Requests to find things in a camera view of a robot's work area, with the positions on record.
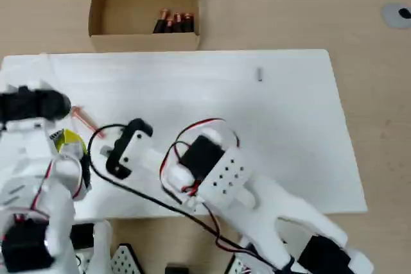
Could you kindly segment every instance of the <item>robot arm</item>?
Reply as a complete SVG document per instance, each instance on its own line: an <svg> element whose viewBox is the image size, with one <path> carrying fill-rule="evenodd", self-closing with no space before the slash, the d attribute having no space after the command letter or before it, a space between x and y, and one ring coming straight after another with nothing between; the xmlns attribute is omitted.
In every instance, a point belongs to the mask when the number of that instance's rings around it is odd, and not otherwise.
<svg viewBox="0 0 411 274"><path fill-rule="evenodd" d="M204 204L233 226L276 273L373 272L365 255L347 247L341 228L274 179L255 173L239 147L224 149L217 131L205 127L191 144L183 141L186 150L181 155L176 149L175 160L170 151L162 160L151 136L144 121L132 121L114 148L102 150L108 157L107 171L127 183L142 168L155 176L160 171L161 184L185 209ZM237 258L256 273L273 272L252 256L240 252Z"/></svg>

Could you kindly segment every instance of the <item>hole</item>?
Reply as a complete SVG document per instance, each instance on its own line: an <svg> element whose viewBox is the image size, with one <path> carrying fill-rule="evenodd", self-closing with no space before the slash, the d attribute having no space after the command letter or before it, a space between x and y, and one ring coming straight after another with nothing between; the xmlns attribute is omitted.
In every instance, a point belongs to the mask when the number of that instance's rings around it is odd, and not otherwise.
<svg viewBox="0 0 411 274"><path fill-rule="evenodd" d="M403 19L411 19L411 12L410 12L410 10L407 9L407 8L402 8L402 9L400 9L400 10L398 11L398 13L400 14L400 16L401 16Z"/></svg>

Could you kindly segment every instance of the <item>orange object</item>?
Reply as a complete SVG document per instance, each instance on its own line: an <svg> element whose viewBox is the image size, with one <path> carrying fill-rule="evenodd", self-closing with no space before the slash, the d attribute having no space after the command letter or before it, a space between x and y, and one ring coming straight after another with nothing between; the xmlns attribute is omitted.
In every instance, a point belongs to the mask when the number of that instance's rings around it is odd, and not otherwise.
<svg viewBox="0 0 411 274"><path fill-rule="evenodd" d="M79 106L73 106L71 108L71 117L75 117L80 120L86 127L88 127L93 133L98 129L98 125L91 119L91 117ZM105 138L105 134L100 132L97 134L100 138Z"/></svg>

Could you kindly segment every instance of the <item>small metal object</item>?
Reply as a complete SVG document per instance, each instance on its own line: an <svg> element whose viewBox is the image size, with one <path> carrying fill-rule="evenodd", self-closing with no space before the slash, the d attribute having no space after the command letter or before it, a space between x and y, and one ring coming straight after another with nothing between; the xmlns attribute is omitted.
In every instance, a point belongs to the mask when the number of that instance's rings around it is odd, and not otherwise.
<svg viewBox="0 0 411 274"><path fill-rule="evenodd" d="M391 28L411 28L411 8L401 3L386 4L381 14L385 23Z"/></svg>
<svg viewBox="0 0 411 274"><path fill-rule="evenodd" d="M256 71L257 81L263 81L263 68L258 67Z"/></svg>

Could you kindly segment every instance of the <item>perforated plate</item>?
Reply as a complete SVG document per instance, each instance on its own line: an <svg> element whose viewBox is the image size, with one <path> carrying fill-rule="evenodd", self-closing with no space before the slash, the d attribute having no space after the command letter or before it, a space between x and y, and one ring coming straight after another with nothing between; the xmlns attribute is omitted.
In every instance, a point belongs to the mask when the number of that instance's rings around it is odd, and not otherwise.
<svg viewBox="0 0 411 274"><path fill-rule="evenodd" d="M201 183L198 195L219 209L227 208L251 172L244 164L240 150L229 148Z"/></svg>
<svg viewBox="0 0 411 274"><path fill-rule="evenodd" d="M225 274L251 274L251 270L249 270L240 260L233 256L234 260L230 265L230 268L227 269Z"/></svg>
<svg viewBox="0 0 411 274"><path fill-rule="evenodd" d="M121 244L111 258L113 274L144 274L137 257L128 244Z"/></svg>

